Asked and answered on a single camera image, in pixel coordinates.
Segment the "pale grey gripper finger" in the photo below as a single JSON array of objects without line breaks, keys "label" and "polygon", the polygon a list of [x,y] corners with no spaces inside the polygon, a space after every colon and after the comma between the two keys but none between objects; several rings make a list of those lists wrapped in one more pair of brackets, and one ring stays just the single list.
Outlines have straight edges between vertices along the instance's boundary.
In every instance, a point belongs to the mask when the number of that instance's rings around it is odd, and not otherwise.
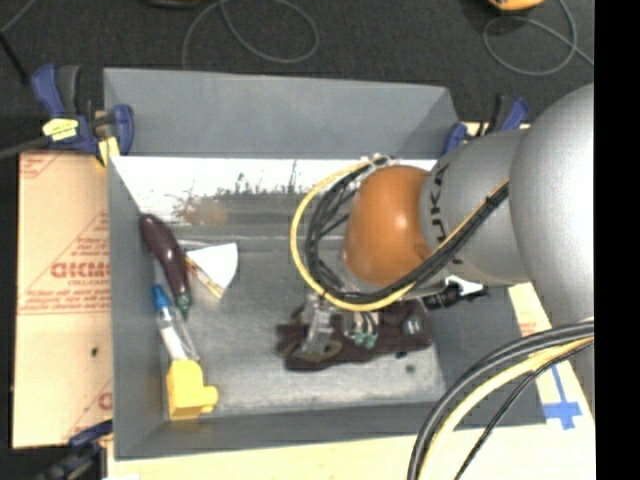
[{"label": "pale grey gripper finger", "polygon": [[293,353],[293,357],[302,361],[328,361],[342,351],[340,341],[329,335],[318,335],[305,339]]},{"label": "pale grey gripper finger", "polygon": [[308,293],[305,299],[305,322],[307,336],[330,336],[333,333],[331,318],[334,306],[317,293]]}]

